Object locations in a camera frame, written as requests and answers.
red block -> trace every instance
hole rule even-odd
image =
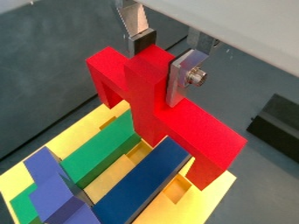
[[[88,59],[100,100],[114,107],[131,105],[135,131],[155,146],[166,135],[195,156],[187,174],[203,189],[228,169],[246,139],[188,99],[166,104],[168,63],[174,56],[151,45],[132,59],[112,48]]]

gray floor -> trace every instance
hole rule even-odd
[[[188,28],[146,13],[166,49]],[[107,46],[126,52],[110,0],[41,0],[0,15],[0,159],[95,95],[86,59]]]
[[[182,42],[170,52],[178,54],[186,48]],[[228,45],[208,58],[203,68],[210,77],[200,88],[190,89],[190,99],[247,139],[247,146],[230,167],[238,180],[207,223],[295,224],[299,222],[299,164],[246,129],[274,93],[299,103],[299,79]],[[1,172],[98,105],[99,100],[91,100],[44,131],[1,162]]]

metal bracket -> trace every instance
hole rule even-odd
[[[208,55],[196,50],[190,50],[179,56],[170,66],[166,103],[174,107],[187,96],[187,87],[194,84],[200,86],[207,79],[202,71],[202,62]]]
[[[170,63],[166,103],[174,107],[187,97],[190,84],[200,86],[207,79],[202,62],[215,52],[220,42],[206,33],[190,28],[187,43],[194,50],[186,52]]]
[[[151,44],[156,31],[148,27],[144,6],[132,0],[112,0],[112,10],[124,32],[126,49],[132,58]]]

blue rectangular block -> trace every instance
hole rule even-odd
[[[24,160],[24,165],[37,186],[41,185],[55,173],[59,173],[66,179],[70,179],[67,173],[62,169],[60,161],[59,157],[45,146]]]
[[[94,206],[100,222],[132,222],[190,158],[180,145],[166,138]]]
[[[59,173],[29,195],[41,222],[60,224],[91,201],[79,187]]]
[[[96,215],[92,213],[90,207],[83,205],[79,211],[67,219],[64,224],[100,224]]]

red arch block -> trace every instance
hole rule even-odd
[[[247,140],[188,99],[168,107],[164,99],[172,59],[151,45],[132,59],[108,47],[87,62],[100,100],[110,107],[127,100],[142,138],[155,146],[168,135],[195,156],[187,178],[204,189],[228,169]]]

